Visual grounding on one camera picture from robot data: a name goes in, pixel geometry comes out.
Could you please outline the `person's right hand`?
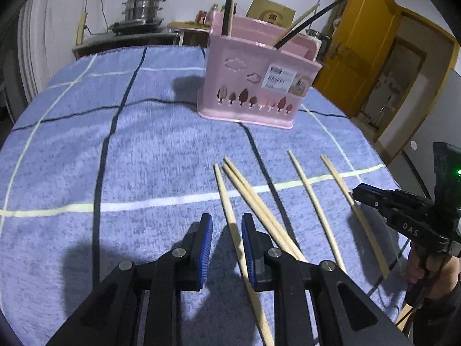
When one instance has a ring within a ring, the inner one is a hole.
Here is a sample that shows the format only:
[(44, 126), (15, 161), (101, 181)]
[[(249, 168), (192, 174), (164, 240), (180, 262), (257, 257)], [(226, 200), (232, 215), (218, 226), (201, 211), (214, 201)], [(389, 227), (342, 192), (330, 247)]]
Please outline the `person's right hand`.
[(450, 294), (460, 278), (460, 259), (451, 255), (428, 255), (422, 262), (424, 249), (415, 241), (410, 244), (410, 252), (405, 268), (408, 283), (406, 301), (408, 304), (425, 298), (438, 300)]

